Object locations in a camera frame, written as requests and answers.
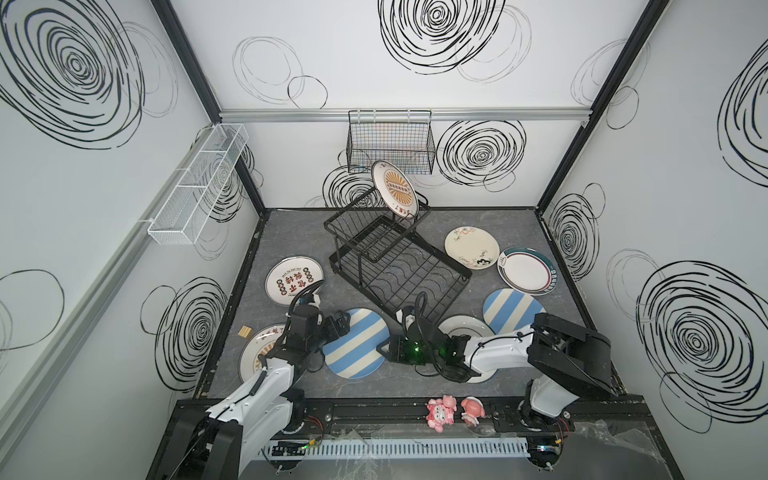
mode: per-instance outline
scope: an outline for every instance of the plate with orange sunburst design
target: plate with orange sunburst design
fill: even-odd
[[[419,212],[419,199],[408,178],[394,165],[377,161],[371,167],[376,189],[387,207],[400,217],[413,218]]]

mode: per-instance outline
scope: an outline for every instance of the pink and white toy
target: pink and white toy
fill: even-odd
[[[442,433],[444,424],[453,425],[453,413],[456,411],[456,399],[450,395],[444,395],[441,399],[431,399],[427,404],[429,415],[427,425]]]
[[[473,396],[468,396],[462,400],[462,420],[468,425],[477,426],[480,424],[478,418],[485,416],[485,409],[482,408],[482,402]]]

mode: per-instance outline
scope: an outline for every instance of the round plate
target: round plate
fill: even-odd
[[[544,295],[558,284],[558,271],[552,262],[525,247],[512,247],[498,256],[498,272],[515,290],[529,295]]]
[[[467,268],[482,270],[496,263],[499,249],[496,239],[485,230],[459,227],[445,238],[445,252]]]
[[[544,307],[533,296],[511,288],[502,288],[485,299],[482,318],[493,333],[501,335],[531,325],[534,315],[544,311]]]
[[[387,207],[400,217],[413,218],[419,212],[419,199],[406,176],[394,165],[377,161],[371,167],[373,184]]]
[[[326,343],[323,353],[331,372],[345,379],[361,379],[384,363],[376,346],[389,338],[389,328],[381,315],[367,308],[346,312],[349,314],[349,333]]]
[[[277,339],[283,335],[285,327],[285,324],[268,326],[248,340],[243,352],[240,354],[239,373],[241,382],[245,382],[252,377],[254,373],[261,370],[259,354],[266,355],[266,353],[275,346]]]
[[[288,257],[272,267],[266,276],[266,294],[278,305],[290,305],[296,294],[323,279],[323,268],[309,257]]]
[[[447,336],[493,336],[493,331],[488,325],[485,325],[482,320],[469,315],[450,316],[440,322],[438,328]],[[495,370],[483,373],[480,376],[473,376],[467,380],[467,383],[484,382],[490,379],[494,373],[496,373]]]

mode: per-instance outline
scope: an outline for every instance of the white mesh basket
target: white mesh basket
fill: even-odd
[[[245,148],[248,133],[242,124],[218,124],[210,130],[179,183],[147,232],[160,245],[192,245]]]

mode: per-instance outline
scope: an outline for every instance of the wire basket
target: wire basket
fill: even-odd
[[[218,124],[170,192],[147,232],[160,245],[192,245],[203,231],[248,133],[242,124]]]
[[[346,163],[351,174],[383,160],[404,174],[432,174],[435,165],[432,112],[349,111]]]
[[[429,215],[429,201],[418,192],[416,195],[419,212],[413,218],[402,218],[384,207],[381,194],[376,187],[371,187],[326,220],[325,228],[333,234],[337,242],[341,240],[342,244],[363,255],[368,261],[378,262]],[[382,207],[365,207],[366,205]]]
[[[376,262],[358,254],[351,245],[380,237],[384,230],[404,233],[404,238]],[[351,244],[336,239],[336,252],[330,257],[335,273],[351,283],[387,315],[396,317],[404,306],[413,305],[420,292],[427,294],[424,318],[437,324],[456,297],[464,290],[472,271],[441,250],[434,248],[416,232],[405,233],[397,223],[380,217],[376,225],[361,230]]]

